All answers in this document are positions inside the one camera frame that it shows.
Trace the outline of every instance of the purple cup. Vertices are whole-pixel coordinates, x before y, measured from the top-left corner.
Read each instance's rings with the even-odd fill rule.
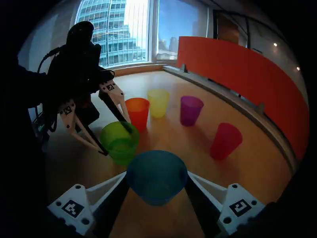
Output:
[[[193,96],[182,96],[181,98],[181,124],[190,127],[198,119],[204,103],[199,98]]]

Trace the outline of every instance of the orange wall panel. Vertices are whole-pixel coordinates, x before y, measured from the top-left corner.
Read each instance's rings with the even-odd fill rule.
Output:
[[[305,154],[309,136],[309,111],[292,79],[272,61],[230,42],[182,36],[177,67],[210,78],[241,94],[283,131],[297,159]]]

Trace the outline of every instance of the orange cup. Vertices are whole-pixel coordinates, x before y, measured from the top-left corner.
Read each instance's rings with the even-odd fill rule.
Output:
[[[131,98],[126,100],[126,108],[128,109],[131,124],[134,125],[139,132],[146,129],[149,106],[150,102],[144,98]]]

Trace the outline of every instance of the blue cup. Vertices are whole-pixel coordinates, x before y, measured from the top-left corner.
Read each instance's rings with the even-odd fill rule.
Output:
[[[136,156],[127,169],[130,188],[149,205],[162,206],[187,182],[187,168],[176,155],[153,150]]]

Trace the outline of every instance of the wooden floor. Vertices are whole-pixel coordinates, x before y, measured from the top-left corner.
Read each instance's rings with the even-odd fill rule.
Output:
[[[170,92],[166,116],[161,119],[149,116],[137,153],[170,151],[185,162],[189,171],[224,187],[239,183],[264,204],[276,201],[281,195],[291,177],[282,154],[260,128],[236,109],[204,89],[163,71],[125,75],[115,78],[115,82],[124,91],[126,100],[146,98],[147,90],[153,88]],[[193,127],[180,124],[183,95],[193,95],[204,102]],[[98,134],[116,118],[97,94],[92,95],[92,101],[100,118],[90,128]],[[226,160],[214,161],[208,153],[221,122],[236,126],[243,135],[243,143]],[[51,134],[48,145],[48,197],[51,201],[76,183],[89,188],[125,170],[72,138],[58,120],[57,130]],[[203,237],[203,233],[184,190],[160,208],[145,204],[129,190],[111,233],[111,237],[127,236]]]

